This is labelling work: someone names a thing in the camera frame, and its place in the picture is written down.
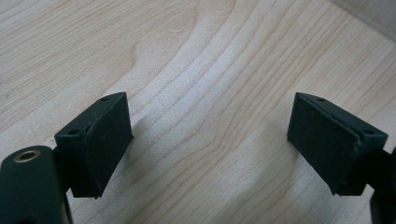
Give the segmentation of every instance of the wooden surface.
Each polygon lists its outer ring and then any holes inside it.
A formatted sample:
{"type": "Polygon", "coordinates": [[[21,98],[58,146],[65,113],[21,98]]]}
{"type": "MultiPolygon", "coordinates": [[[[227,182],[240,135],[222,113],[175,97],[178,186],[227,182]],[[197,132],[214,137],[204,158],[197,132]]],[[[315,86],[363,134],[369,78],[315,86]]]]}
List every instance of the wooden surface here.
{"type": "Polygon", "coordinates": [[[286,132],[294,93],[396,146],[396,44],[331,1],[0,2],[0,159],[128,93],[135,140],[76,223],[370,223],[286,132]]]}

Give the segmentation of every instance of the black plastic clamp jaw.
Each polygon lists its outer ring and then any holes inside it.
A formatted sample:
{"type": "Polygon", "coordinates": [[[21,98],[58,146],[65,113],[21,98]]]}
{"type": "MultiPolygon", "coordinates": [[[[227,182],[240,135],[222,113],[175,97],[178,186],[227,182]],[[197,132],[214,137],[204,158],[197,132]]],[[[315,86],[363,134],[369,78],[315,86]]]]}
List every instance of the black plastic clamp jaw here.
{"type": "Polygon", "coordinates": [[[65,193],[103,195],[133,140],[125,92],[96,101],[55,134],[57,147],[27,147],[0,170],[0,223],[73,223],[65,193]]]}
{"type": "Polygon", "coordinates": [[[396,149],[383,150],[388,135],[331,102],[297,92],[288,140],[327,183],[332,194],[375,189],[373,223],[396,223],[396,149]]]}

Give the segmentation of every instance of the screw hole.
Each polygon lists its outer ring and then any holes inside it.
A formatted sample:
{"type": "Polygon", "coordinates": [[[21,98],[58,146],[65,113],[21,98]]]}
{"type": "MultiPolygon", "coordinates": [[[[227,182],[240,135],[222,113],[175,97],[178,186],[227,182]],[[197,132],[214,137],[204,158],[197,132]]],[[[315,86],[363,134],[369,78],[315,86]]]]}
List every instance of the screw hole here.
{"type": "Polygon", "coordinates": [[[364,133],[367,133],[367,134],[373,134],[373,133],[374,133],[374,132],[371,131],[371,130],[363,130],[363,132],[364,132],[364,133]]]}
{"type": "Polygon", "coordinates": [[[74,130],[71,130],[71,131],[69,132],[69,134],[76,134],[76,133],[78,133],[78,132],[79,132],[78,129],[74,129],[74,130]]]}
{"type": "Polygon", "coordinates": [[[17,163],[32,161],[35,158],[37,158],[39,155],[40,155],[40,151],[38,150],[24,151],[18,154],[18,156],[14,158],[14,161],[17,163]]]}

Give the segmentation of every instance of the light wood table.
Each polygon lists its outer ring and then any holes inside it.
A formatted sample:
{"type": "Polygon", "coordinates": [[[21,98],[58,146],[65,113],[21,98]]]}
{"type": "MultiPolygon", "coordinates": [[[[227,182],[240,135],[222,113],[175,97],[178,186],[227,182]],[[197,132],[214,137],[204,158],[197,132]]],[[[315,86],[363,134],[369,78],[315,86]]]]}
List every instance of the light wood table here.
{"type": "Polygon", "coordinates": [[[0,159],[126,91],[135,140],[76,223],[370,223],[286,139],[294,93],[396,146],[396,44],[326,0],[0,2],[0,159]]]}

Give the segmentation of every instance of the metal screw hole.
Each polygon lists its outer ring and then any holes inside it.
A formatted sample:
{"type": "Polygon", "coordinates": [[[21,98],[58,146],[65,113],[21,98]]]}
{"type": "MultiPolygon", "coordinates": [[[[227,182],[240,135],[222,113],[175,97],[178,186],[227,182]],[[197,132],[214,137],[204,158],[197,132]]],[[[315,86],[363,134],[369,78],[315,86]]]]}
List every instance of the metal screw hole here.
{"type": "Polygon", "coordinates": [[[14,158],[14,161],[17,163],[22,163],[22,162],[32,161],[39,156],[40,156],[40,151],[29,150],[18,154],[18,156],[14,158]]]}

